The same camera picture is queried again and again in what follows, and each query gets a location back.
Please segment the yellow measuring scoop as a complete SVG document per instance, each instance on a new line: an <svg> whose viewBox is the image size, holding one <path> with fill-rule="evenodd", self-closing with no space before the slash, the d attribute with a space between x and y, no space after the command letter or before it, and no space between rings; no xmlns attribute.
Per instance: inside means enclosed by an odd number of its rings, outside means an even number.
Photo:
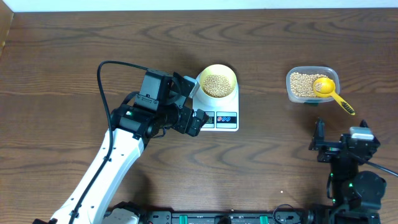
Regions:
<svg viewBox="0 0 398 224"><path fill-rule="evenodd" d="M322 83L322 90L321 92L317 92L315 90L315 84L316 83ZM314 81L313 83L313 92L315 93L315 95L319 98L328 98L328 97L332 97L348 114L350 115L355 115L356 112L353 109L353 107L344 99L342 99L342 97L336 93L335 91L336 89L336 85L334 83L334 81L330 78L318 78Z"/></svg>

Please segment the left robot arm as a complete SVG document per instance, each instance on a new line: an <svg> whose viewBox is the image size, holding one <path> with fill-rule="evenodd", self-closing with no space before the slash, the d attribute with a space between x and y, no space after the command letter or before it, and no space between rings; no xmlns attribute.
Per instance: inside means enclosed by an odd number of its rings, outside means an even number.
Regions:
<svg viewBox="0 0 398 224"><path fill-rule="evenodd" d="M139 212L128 208L107 211L127 171L159 131L174 129L197 136L208 116L185 106L200 84L177 73L147 70L141 90L130 93L121 106L107 110L109 128L101 148L69 199L50 223L139 223Z"/></svg>

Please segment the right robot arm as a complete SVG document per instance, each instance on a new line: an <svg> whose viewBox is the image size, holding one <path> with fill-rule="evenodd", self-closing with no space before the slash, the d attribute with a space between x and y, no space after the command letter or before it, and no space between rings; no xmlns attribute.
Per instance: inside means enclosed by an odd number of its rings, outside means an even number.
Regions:
<svg viewBox="0 0 398 224"><path fill-rule="evenodd" d="M370 165L380 142L365 120L338 142L325 140L324 126L319 118L308 149L318 152L318 162L330 165L326 194L333 204L314 205L308 213L312 223L379 223L387 183L374 172L359 171L359 166Z"/></svg>

